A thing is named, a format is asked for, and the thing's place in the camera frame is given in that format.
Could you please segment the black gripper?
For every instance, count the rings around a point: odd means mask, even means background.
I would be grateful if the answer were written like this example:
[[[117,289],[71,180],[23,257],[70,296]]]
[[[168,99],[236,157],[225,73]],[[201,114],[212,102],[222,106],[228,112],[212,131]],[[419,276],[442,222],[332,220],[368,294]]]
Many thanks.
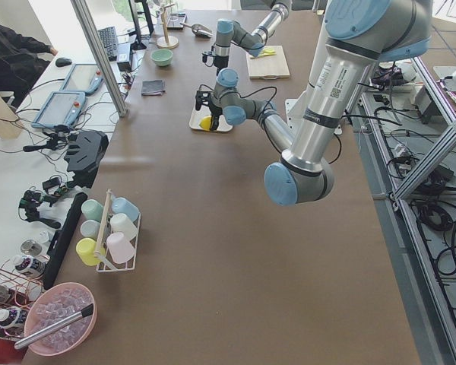
[[[209,102],[208,107],[211,111],[210,131],[215,132],[219,127],[219,117],[223,114],[223,110],[212,102]]]
[[[227,56],[215,56],[213,66],[216,67],[216,75],[219,75],[220,71],[228,67]]]

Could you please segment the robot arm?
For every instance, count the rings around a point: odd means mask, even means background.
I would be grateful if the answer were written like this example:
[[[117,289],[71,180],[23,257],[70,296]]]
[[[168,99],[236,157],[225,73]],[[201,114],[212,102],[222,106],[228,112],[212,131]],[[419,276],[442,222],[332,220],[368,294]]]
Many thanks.
[[[265,1],[265,3],[268,4],[271,11],[252,32],[245,30],[235,20],[219,19],[217,21],[214,44],[210,52],[203,53],[203,62],[207,61],[208,56],[213,58],[213,66],[217,69],[216,75],[228,67],[232,45],[257,57],[265,47],[267,40],[274,34],[277,26],[288,18],[292,7],[291,1]]]
[[[265,131],[280,159],[264,172],[264,186],[279,205],[324,198],[334,175],[324,153],[339,126],[358,83],[369,67],[422,55],[429,47],[432,23],[430,1],[330,1],[318,38],[308,86],[298,99],[299,125],[292,129],[266,100],[242,97],[238,75],[227,65],[230,47],[237,45],[257,56],[276,27],[287,19],[288,1],[271,3],[269,15],[252,31],[236,21],[217,23],[213,45],[217,80],[198,105],[230,125],[255,120]]]

